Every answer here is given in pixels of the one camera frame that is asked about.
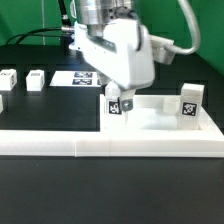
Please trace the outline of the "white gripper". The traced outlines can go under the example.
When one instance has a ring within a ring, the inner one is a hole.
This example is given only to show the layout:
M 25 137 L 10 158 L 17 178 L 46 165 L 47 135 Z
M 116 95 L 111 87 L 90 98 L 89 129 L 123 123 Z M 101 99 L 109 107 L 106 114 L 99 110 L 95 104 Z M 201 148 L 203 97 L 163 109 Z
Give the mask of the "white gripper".
M 124 112 L 133 109 L 135 89 L 149 87 L 154 81 L 150 35 L 136 20 L 113 20 L 104 28 L 103 38 L 90 36 L 85 25 L 75 23 L 75 47 L 87 63 L 103 73 L 98 75 L 101 85 L 113 80 L 125 89 L 119 96 Z

